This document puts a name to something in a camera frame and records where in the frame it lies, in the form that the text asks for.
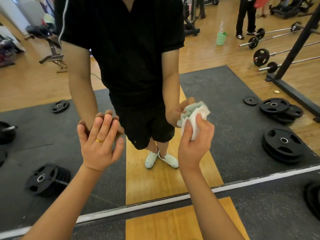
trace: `hand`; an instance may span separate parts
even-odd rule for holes
[[[125,147],[122,137],[116,141],[112,150],[118,127],[119,121],[113,120],[110,114],[106,114],[104,119],[100,116],[95,118],[89,136],[85,132],[85,126],[78,124],[77,131],[85,167],[102,172],[120,158]]]
[[[104,117],[105,117],[106,115],[111,115],[111,116],[112,116],[112,114],[113,114],[112,110],[107,110],[107,111],[105,112],[105,114],[103,114],[103,113],[97,113],[96,118],[97,118],[97,117],[101,117],[102,119],[104,119]],[[117,121],[119,121],[119,116],[113,117],[112,120],[117,120]],[[85,133],[87,134],[87,136],[89,136],[90,130],[88,129],[86,122],[85,122],[84,120],[80,120],[80,121],[79,121],[79,125],[83,125],[83,126],[84,126],[84,128],[85,128]],[[121,127],[121,125],[119,125],[118,131],[117,131],[117,135],[115,136],[114,141],[116,141],[116,140],[119,138],[119,136],[124,135],[124,133],[125,133],[124,128]]]
[[[181,173],[188,170],[199,169],[199,164],[204,154],[210,149],[211,141],[214,136],[214,125],[202,119],[198,114],[196,123],[200,129],[194,141],[190,141],[192,136],[192,126],[190,120],[186,121],[183,135],[181,137],[178,158]]]
[[[186,100],[184,100],[182,103],[180,103],[176,108],[172,109],[168,113],[166,113],[165,117],[169,124],[173,125],[174,127],[178,127],[177,122],[181,119],[181,114],[184,113],[184,109],[186,106],[190,104],[194,104],[195,98],[190,97]]]

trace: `black shorts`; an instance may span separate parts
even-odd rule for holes
[[[164,102],[145,109],[131,109],[113,105],[129,141],[138,150],[149,145],[151,137],[158,142],[168,142],[174,136],[174,127],[166,120]]]

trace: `shirt sleeve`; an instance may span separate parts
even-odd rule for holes
[[[63,27],[62,17],[65,6],[66,0],[54,0],[55,23],[58,35],[60,35]],[[90,42],[86,38],[86,32],[84,32],[85,27],[86,16],[84,8],[81,5],[81,0],[69,0],[61,40],[85,49],[90,49]]]
[[[162,53],[184,47],[184,16],[182,0],[172,0],[166,12],[162,35]]]

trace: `forearm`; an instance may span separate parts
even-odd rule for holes
[[[69,77],[69,89],[72,100],[81,119],[91,129],[98,113],[97,99],[90,78]]]
[[[162,95],[166,114],[179,105],[180,79],[178,73],[163,78]]]
[[[244,240],[218,199],[211,191],[200,168],[180,169],[190,193],[194,211],[204,240]]]
[[[81,166],[70,184],[34,224],[23,240],[70,239],[83,206],[97,183],[100,172]]]

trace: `white cable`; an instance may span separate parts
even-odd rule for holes
[[[68,9],[68,4],[69,4],[69,0],[66,0],[66,5],[64,6],[64,10],[63,10],[63,14],[62,14],[62,29],[61,29],[60,35],[58,37],[58,42],[60,44],[61,49],[62,49],[61,37],[62,37],[64,29],[65,29],[65,19],[66,19],[66,12]]]

